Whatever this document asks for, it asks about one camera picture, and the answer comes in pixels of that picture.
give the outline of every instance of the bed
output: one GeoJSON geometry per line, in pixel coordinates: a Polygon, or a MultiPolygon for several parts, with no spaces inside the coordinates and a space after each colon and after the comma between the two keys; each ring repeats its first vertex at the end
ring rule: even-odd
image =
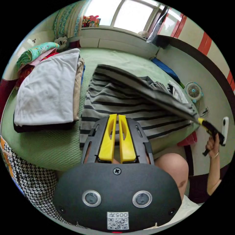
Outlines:
{"type": "MultiPolygon", "coordinates": [[[[169,80],[173,80],[150,60],[133,54],[100,48],[81,48],[80,50],[86,70],[80,91],[79,115],[82,114],[86,91],[97,64],[115,66],[136,76],[149,76],[153,81],[160,81],[164,85],[167,85],[169,80]]],[[[36,166],[58,171],[66,171],[79,163],[82,156],[79,148],[80,121],[77,121],[71,130],[47,130],[19,134],[13,128],[16,95],[17,92],[13,90],[6,104],[1,124],[1,136],[18,157],[36,166]]],[[[192,123],[189,127],[151,142],[153,153],[177,144],[198,127],[197,124],[192,123]]]]}

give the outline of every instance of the human hand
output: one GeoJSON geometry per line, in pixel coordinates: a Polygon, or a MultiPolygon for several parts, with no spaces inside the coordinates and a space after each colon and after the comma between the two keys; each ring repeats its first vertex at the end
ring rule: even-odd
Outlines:
{"type": "Polygon", "coordinates": [[[219,140],[219,134],[216,134],[215,141],[212,136],[209,137],[209,140],[207,141],[206,148],[210,150],[209,156],[213,158],[217,155],[220,149],[220,140],[219,140]]]}

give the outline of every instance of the qr code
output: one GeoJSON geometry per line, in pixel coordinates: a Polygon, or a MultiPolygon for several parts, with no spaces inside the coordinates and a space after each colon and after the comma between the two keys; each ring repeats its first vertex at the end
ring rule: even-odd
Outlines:
{"type": "Polygon", "coordinates": [[[107,228],[110,230],[129,229],[128,212],[107,212],[107,228]]]}

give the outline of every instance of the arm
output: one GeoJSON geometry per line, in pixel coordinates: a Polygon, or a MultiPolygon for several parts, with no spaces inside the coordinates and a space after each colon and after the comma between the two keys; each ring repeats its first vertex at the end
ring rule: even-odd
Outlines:
{"type": "Polygon", "coordinates": [[[207,180],[207,193],[211,195],[219,186],[220,180],[220,154],[219,152],[219,135],[216,135],[215,141],[209,138],[206,147],[210,150],[210,170],[207,180]]]}

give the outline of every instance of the beige cloth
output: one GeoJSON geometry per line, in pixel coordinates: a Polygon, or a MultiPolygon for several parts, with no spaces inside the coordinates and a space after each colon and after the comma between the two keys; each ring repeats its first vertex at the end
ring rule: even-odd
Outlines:
{"type": "Polygon", "coordinates": [[[73,89],[73,120],[79,120],[79,99],[80,99],[80,88],[82,73],[84,68],[84,59],[78,59],[77,72],[75,75],[74,89],[73,89]]]}
{"type": "Polygon", "coordinates": [[[166,224],[163,224],[161,226],[157,226],[157,223],[155,226],[151,228],[146,228],[146,229],[153,229],[153,228],[160,228],[172,223],[175,223],[181,219],[184,219],[194,213],[200,206],[194,202],[192,202],[186,195],[184,195],[182,204],[179,208],[179,210],[176,212],[175,216],[166,224]]]}

